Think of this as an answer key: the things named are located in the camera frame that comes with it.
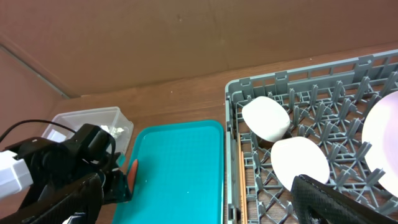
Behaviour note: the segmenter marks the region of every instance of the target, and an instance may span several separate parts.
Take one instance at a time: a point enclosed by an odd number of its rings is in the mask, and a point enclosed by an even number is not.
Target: plastic dish rack
[[[286,109],[291,120],[287,135],[305,136],[318,144],[330,166],[328,186],[398,219],[398,198],[377,182],[382,170],[368,169],[364,156],[371,145],[361,142],[370,109],[398,90],[397,70],[398,50],[391,50],[229,82],[225,87],[228,223],[240,222],[237,138],[244,151],[248,223],[298,223],[290,192],[272,170],[271,146],[242,118],[242,107],[258,96],[268,96]]]

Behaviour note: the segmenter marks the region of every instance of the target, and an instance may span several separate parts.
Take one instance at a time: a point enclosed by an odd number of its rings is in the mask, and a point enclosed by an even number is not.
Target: teal tray
[[[138,159],[132,200],[119,203],[113,223],[223,221],[224,131],[216,121],[144,129],[133,147]]]

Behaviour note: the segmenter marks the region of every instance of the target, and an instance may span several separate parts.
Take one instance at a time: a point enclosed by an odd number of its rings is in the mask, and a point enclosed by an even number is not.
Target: white bowl
[[[282,139],[290,125],[286,110],[265,96],[257,97],[244,106],[242,117],[252,132],[269,142]]]
[[[271,163],[278,180],[289,191],[294,177],[300,174],[323,184],[329,180],[329,164],[325,155],[313,141],[304,137],[277,141],[271,149]]]
[[[372,144],[365,155],[370,171],[386,172],[379,183],[398,197],[398,91],[381,99],[366,117],[362,142]]]

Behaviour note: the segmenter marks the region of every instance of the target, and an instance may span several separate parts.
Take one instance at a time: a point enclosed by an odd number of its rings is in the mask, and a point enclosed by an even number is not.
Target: white plastic container
[[[117,106],[61,113],[56,115],[52,121],[72,128],[75,131],[86,123],[101,126],[115,138],[115,152],[121,152],[122,155],[126,154],[134,127],[132,122],[127,120]],[[47,127],[42,135],[43,138],[57,142],[70,139],[72,136],[73,133],[70,131],[52,124]],[[109,146],[107,151],[110,153],[111,150],[111,146]]]

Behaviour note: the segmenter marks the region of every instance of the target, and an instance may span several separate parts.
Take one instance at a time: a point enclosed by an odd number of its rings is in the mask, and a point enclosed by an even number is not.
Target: brown cardboard
[[[0,1],[2,43],[71,96],[398,40],[398,1]]]
[[[25,119],[51,119],[48,115],[62,97],[30,70],[0,49],[0,134]],[[0,143],[6,146],[41,136],[42,123],[27,123],[11,131]]]

